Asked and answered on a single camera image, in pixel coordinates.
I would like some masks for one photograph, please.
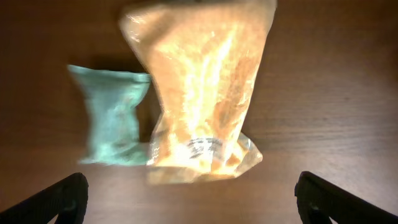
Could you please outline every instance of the orange bag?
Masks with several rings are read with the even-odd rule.
[[[262,161],[241,128],[275,9],[276,0],[177,0],[121,19],[162,105],[150,182],[233,178]]]

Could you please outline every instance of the wood grain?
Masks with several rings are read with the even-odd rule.
[[[397,1],[280,0],[243,127],[264,161],[163,186],[144,167],[76,163],[89,124],[66,64],[143,71],[117,25],[132,2],[0,3],[0,210],[79,171],[85,223],[300,223],[294,185],[310,170],[398,214]],[[143,141],[158,113],[151,89]]]

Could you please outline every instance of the teal bag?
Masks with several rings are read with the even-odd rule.
[[[91,127],[88,155],[83,164],[144,165],[147,156],[139,143],[135,107],[145,96],[150,76],[145,73],[68,69],[85,94]]]

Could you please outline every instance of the crinkled plastic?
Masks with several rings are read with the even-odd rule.
[[[91,119],[88,155],[80,162],[145,165],[146,149],[139,143],[135,107],[147,92],[150,76],[74,65],[69,65],[68,69],[85,94]]]
[[[176,0],[121,19],[162,105],[151,183],[234,178],[262,161],[241,128],[275,9],[276,0]]]

